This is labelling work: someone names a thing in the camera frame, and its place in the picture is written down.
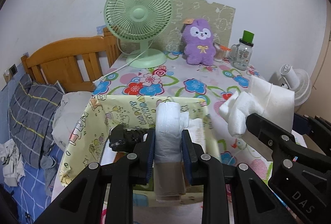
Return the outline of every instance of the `roll of white plastic bags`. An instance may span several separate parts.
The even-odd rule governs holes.
[[[175,102],[162,102],[156,108],[154,162],[181,162],[182,131],[189,125],[189,112],[180,112]]]

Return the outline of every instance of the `gold bow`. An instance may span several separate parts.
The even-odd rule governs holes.
[[[208,46],[202,46],[202,45],[198,45],[197,48],[201,49],[200,53],[207,53],[206,49],[208,49]]]

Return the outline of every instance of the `fan base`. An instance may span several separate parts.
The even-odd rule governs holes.
[[[129,63],[132,61],[138,54],[140,50],[133,51],[127,58],[126,62]],[[134,68],[153,68],[160,66],[166,62],[166,55],[157,49],[150,48],[148,49],[148,56],[144,56],[140,59],[133,61],[130,66]]]

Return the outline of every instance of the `electric fan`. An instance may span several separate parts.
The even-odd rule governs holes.
[[[120,40],[140,43],[140,50],[126,59],[130,66],[152,68],[165,63],[165,54],[149,48],[148,41],[168,26],[171,9],[171,0],[107,0],[104,17],[109,31]]]
[[[280,75],[289,89],[294,91],[294,106],[303,104],[312,91],[312,84],[308,73],[302,69],[293,69],[286,64],[280,68]]]

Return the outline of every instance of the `wooden headboard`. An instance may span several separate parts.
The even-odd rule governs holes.
[[[67,92],[92,92],[92,82],[102,76],[97,54],[102,51],[107,54],[109,66],[120,55],[117,39],[107,28],[104,28],[104,36],[63,39],[38,49],[29,57],[23,56],[21,60],[25,72],[39,83],[45,83],[45,76],[49,84],[59,80]],[[90,81],[83,81],[78,55],[83,57]]]

